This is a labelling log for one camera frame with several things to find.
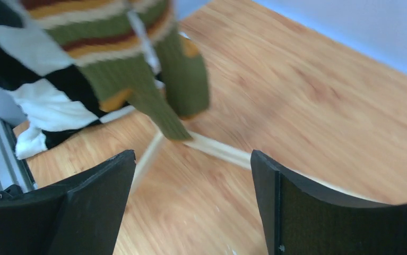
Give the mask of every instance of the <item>striped sock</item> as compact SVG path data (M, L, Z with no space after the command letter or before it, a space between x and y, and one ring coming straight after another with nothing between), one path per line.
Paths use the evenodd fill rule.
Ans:
M181 119L207 110L210 92L198 48L178 33L172 0L129 0L143 21L161 64L166 100Z
M150 116L168 139L191 139L155 86L123 0L22 0L21 3L75 59L103 111L117 110L128 101Z

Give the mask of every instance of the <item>wall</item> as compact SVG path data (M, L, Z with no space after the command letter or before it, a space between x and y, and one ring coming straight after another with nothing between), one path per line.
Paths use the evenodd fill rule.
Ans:
M176 0L176 12L180 19L183 19L208 3L210 0ZM12 125L19 125L26 120L14 101L0 90L0 117Z
M407 73L407 0L256 0Z

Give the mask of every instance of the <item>wooden table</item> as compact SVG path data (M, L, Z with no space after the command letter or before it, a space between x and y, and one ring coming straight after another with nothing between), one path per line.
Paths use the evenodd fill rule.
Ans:
M407 202L406 75L250 0L215 0L182 29L212 82L212 109L191 130L365 196ZM28 163L45 186L124 149L139 157L154 132L134 113ZM115 254L266 254L251 173L167 144L128 202Z

